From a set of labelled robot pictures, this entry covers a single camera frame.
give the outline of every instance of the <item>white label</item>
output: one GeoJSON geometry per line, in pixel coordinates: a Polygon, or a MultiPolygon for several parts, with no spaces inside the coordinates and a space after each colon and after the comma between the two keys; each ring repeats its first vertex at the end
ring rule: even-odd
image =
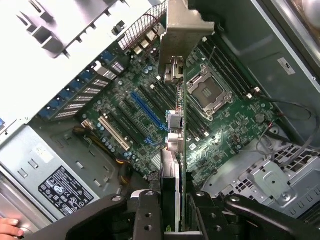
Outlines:
{"type": "Polygon", "coordinates": [[[286,71],[288,75],[293,75],[295,74],[295,70],[290,66],[290,64],[287,62],[287,60],[283,57],[278,59],[278,62],[280,65],[283,67],[283,69],[286,71]]]}
{"type": "Polygon", "coordinates": [[[39,144],[36,146],[33,151],[47,164],[49,163],[52,159],[54,159],[54,156],[51,155],[50,152],[46,150],[46,148],[39,144]]]}
{"type": "Polygon", "coordinates": [[[197,145],[195,145],[194,143],[192,143],[189,148],[191,149],[191,151],[195,150],[197,148],[197,145]]]}

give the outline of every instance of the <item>cpu socket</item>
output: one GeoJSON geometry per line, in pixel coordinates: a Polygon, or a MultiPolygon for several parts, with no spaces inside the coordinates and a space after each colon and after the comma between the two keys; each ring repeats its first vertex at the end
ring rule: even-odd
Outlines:
{"type": "Polygon", "coordinates": [[[223,87],[219,76],[207,66],[201,66],[202,71],[187,83],[187,91],[194,99],[201,115],[213,121],[215,114],[226,103],[233,101],[232,93],[223,87]]]}

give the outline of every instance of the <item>motherboard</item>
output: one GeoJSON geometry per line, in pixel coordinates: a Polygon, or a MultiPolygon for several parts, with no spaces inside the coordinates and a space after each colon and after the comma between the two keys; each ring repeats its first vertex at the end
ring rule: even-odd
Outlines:
{"type": "MultiPolygon", "coordinates": [[[[166,114],[176,109],[176,86],[164,84],[158,75],[159,50],[155,41],[139,55],[132,55],[127,70],[78,115],[93,126],[111,153],[122,156],[143,176],[160,169],[160,149],[165,148],[169,132],[166,114]]],[[[263,99],[234,94],[199,48],[185,66],[187,171],[200,188],[277,119],[277,114],[263,99]],[[209,73],[212,77],[199,82],[199,74],[209,73]],[[207,108],[212,97],[218,100],[220,96],[220,102],[207,108]]]]}

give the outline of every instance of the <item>hand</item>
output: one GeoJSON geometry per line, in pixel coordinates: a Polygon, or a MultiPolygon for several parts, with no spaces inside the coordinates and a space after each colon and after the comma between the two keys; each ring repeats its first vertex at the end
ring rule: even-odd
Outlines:
{"type": "Polygon", "coordinates": [[[0,218],[0,240],[15,240],[14,237],[21,237],[24,231],[15,227],[18,223],[15,219],[0,218]]]}

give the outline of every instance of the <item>warning label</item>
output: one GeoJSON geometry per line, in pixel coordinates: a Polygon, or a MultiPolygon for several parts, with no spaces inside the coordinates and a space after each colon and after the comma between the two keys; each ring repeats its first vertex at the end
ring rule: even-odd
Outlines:
{"type": "Polygon", "coordinates": [[[65,216],[83,208],[94,199],[63,166],[45,180],[38,190],[65,216]]]}

